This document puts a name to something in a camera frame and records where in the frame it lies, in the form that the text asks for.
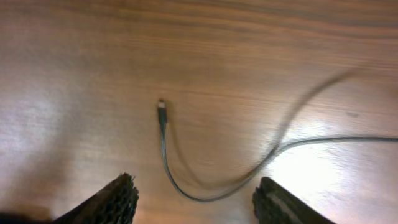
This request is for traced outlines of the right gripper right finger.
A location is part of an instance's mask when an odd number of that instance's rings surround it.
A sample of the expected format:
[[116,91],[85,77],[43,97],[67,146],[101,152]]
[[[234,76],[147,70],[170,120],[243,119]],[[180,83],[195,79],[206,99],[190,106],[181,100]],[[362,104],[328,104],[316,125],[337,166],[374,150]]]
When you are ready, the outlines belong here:
[[335,224],[269,177],[261,179],[252,202],[259,224]]

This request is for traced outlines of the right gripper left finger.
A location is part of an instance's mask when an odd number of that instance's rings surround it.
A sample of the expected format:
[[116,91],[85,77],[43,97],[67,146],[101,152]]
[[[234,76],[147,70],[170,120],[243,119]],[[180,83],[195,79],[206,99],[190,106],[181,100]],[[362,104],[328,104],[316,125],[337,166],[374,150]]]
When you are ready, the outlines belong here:
[[100,191],[53,222],[55,224],[132,224],[139,200],[134,178],[120,174]]

